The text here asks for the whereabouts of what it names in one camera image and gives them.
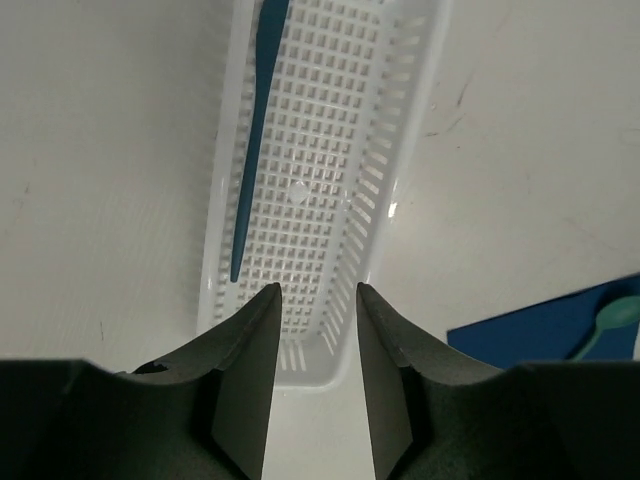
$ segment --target white tray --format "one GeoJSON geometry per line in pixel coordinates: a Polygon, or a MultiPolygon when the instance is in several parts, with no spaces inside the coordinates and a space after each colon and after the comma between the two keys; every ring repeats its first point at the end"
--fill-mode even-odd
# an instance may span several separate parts
{"type": "Polygon", "coordinates": [[[401,165],[427,110],[449,2],[291,0],[249,236],[229,282],[254,93],[254,0],[234,3],[198,333],[270,282],[283,289],[279,387],[323,388],[346,365],[357,282],[370,280],[401,165]]]}

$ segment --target basket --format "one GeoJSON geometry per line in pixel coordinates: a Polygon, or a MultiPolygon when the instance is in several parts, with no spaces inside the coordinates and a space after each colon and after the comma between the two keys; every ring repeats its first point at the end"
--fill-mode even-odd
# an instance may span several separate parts
{"type": "Polygon", "coordinates": [[[237,0],[200,290],[198,333],[265,284],[283,289],[277,387],[327,388],[348,359],[355,287],[370,280],[402,165],[427,109],[449,2],[291,0],[237,284],[231,245],[254,92],[259,6],[237,0]]]}

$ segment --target table surface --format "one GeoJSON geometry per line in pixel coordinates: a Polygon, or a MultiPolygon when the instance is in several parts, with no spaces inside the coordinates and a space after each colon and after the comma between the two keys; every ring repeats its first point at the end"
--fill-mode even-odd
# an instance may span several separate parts
{"type": "MultiPolygon", "coordinates": [[[[444,1],[420,153],[375,282],[440,338],[640,270],[640,3],[444,1]]],[[[0,355],[129,369],[194,331],[208,195],[194,177],[213,145],[194,150],[189,90],[211,4],[0,12],[0,355]]],[[[333,390],[274,393],[265,478],[373,478],[351,353],[333,390]]]]}

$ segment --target blue cloth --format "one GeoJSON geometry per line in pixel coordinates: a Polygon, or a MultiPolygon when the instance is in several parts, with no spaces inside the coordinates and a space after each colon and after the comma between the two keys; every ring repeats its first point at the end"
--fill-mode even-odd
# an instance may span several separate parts
{"type": "MultiPolygon", "coordinates": [[[[516,312],[451,330],[449,345],[500,368],[531,360],[561,360],[593,331],[595,314],[625,295],[640,294],[640,275],[623,278],[516,312]]],[[[609,330],[585,360],[633,358],[638,324],[609,330]]]]}

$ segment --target green spoon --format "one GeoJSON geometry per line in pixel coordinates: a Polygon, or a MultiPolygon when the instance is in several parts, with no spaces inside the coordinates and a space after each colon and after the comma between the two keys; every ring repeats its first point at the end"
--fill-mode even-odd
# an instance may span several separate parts
{"type": "Polygon", "coordinates": [[[626,327],[638,320],[640,320],[640,295],[630,295],[614,300],[598,312],[595,329],[589,341],[570,360],[581,360],[598,343],[605,330],[626,327]]]}

